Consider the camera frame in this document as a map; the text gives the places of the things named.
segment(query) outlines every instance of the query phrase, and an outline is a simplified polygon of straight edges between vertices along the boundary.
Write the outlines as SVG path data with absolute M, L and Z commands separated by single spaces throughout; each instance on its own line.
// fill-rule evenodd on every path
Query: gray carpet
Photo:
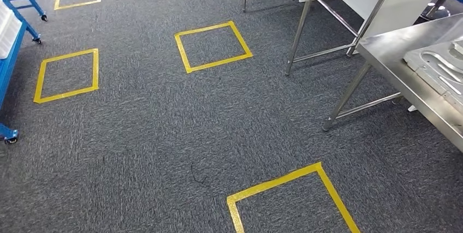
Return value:
M 462 232 L 463 156 L 406 101 L 322 131 L 364 60 L 339 52 L 284 76 L 300 4 L 250 0 L 243 14 L 241 0 L 53 11 L 54 1 L 38 0 L 47 23 L 23 12 L 43 43 L 25 37 L 0 113 L 21 135 L 0 145 L 0 232 L 234 232 L 227 196 L 318 161 L 361 232 Z M 340 0 L 329 3 L 361 25 Z M 254 56 L 186 74 L 174 34 L 229 20 Z M 351 38 L 315 4 L 299 53 Z M 182 40 L 192 65 L 242 52 L 226 29 Z M 93 48 L 99 90 L 33 102 L 42 60 Z M 50 65 L 44 92 L 88 85 L 89 62 Z M 372 70 L 349 106 L 392 92 Z M 348 230 L 314 174 L 237 207 L 246 233 Z

